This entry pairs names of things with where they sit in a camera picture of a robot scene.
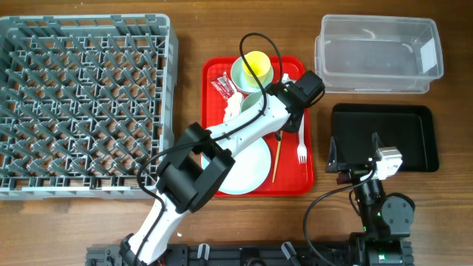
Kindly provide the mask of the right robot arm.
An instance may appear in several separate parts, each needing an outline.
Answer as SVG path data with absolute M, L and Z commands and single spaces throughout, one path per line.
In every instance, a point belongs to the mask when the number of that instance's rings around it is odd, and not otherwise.
M 344 243 L 343 265 L 413 265 L 411 234 L 415 204 L 401 193 L 387 194 L 382 182 L 397 173 L 403 160 L 399 150 L 386 147 L 375 132 L 371 137 L 372 156 L 364 163 L 349 163 L 334 137 L 330 140 L 326 172 L 337 173 L 338 184 L 349 184 L 364 226 Z

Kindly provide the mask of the light green bowl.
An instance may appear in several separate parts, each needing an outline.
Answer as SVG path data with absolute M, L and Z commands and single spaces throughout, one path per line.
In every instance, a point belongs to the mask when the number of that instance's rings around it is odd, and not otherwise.
M 255 92 L 249 94 L 242 102 L 240 106 L 240 112 L 246 112 L 247 110 L 253 110 L 255 113 L 259 113 L 262 110 L 264 97 L 261 92 Z

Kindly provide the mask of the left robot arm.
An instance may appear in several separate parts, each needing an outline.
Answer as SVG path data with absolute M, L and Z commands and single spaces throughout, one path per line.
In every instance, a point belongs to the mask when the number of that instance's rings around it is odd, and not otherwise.
M 236 156 L 259 138 L 277 132 L 297 132 L 305 109 L 324 94 L 322 79 L 306 71 L 295 82 L 279 81 L 262 89 L 257 103 L 231 120 L 204 129 L 192 123 L 169 149 L 149 159 L 158 161 L 157 183 L 148 189 L 137 170 L 140 189 L 154 205 L 136 234 L 122 240 L 119 254 L 128 265 L 151 265 L 166 251 L 170 236 L 188 213 L 201 209 L 220 189 Z

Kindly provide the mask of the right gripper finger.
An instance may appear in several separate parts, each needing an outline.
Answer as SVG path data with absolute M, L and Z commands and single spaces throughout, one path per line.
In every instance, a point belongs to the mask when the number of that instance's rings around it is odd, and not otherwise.
M 329 157 L 327 160 L 328 166 L 336 166 L 337 165 L 337 145 L 336 139 L 334 136 L 330 138 L 330 150 L 329 150 Z
M 380 148 L 383 148 L 384 144 L 381 141 L 381 138 L 379 137 L 377 132 L 372 133 L 371 140 L 372 140 L 372 149 L 373 149 L 373 159 L 378 160 L 380 158 L 380 155 L 378 154 L 378 150 Z

